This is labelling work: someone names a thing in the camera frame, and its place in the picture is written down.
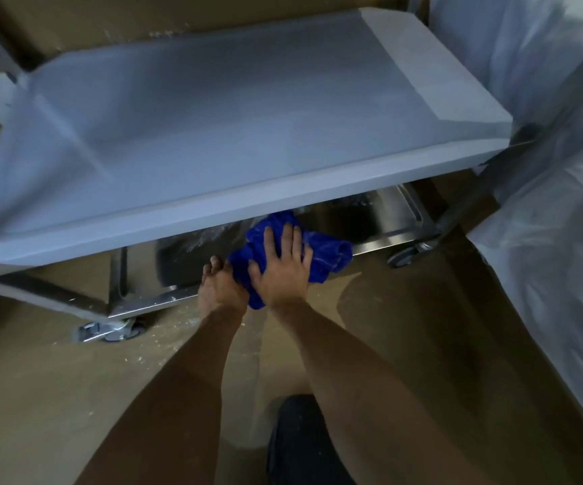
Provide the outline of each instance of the person's left arm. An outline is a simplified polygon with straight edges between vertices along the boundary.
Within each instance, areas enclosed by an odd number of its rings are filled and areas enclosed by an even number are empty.
[[[204,267],[195,334],[112,427],[77,484],[212,484],[224,364],[248,293],[218,257]]]

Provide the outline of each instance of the finger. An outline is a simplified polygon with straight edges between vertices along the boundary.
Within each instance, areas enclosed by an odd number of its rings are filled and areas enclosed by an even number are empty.
[[[294,237],[292,236],[292,224],[285,223],[284,228],[282,228],[282,238],[280,239],[280,258],[289,259],[292,256],[292,241]]]
[[[267,258],[267,263],[278,258],[276,244],[273,242],[273,230],[270,226],[264,229],[264,254]]]
[[[210,264],[206,264],[204,266],[204,269],[202,269],[202,284],[204,284],[204,281],[206,280],[206,278],[209,276],[210,273],[211,273],[211,266],[210,266]]]
[[[297,262],[301,261],[301,252],[303,251],[303,234],[300,226],[294,226],[294,240],[291,245],[291,256]]]
[[[256,291],[260,291],[260,280],[263,278],[263,275],[260,272],[258,262],[255,260],[249,260],[249,268],[247,271],[249,272],[249,277],[251,277],[251,285]]]
[[[217,255],[211,257],[211,274],[217,274],[222,270],[222,259]]]
[[[305,257],[303,258],[303,267],[307,270],[312,266],[312,257],[314,256],[314,251],[312,247],[305,244]]]

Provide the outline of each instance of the person's right arm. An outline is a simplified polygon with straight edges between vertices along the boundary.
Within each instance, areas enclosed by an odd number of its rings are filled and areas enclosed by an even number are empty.
[[[298,345],[334,447],[360,485],[489,484],[441,432],[393,369],[305,301],[312,251],[286,225],[280,258],[265,233],[267,269],[254,287]]]

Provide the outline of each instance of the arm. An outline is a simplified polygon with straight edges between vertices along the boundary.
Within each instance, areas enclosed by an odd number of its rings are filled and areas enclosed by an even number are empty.
[[[220,439],[226,356],[249,299],[230,264],[211,259],[195,334],[112,427],[77,484],[212,484]]]
[[[330,438],[360,484],[489,484],[376,352],[306,302],[312,251],[285,226],[280,258],[265,234],[267,269],[253,285],[298,345]]]

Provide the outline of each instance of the upper shelf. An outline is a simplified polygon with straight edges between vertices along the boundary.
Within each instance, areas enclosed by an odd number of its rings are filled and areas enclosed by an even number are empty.
[[[464,169],[512,118],[381,9],[64,54],[0,134],[0,262],[39,265]]]

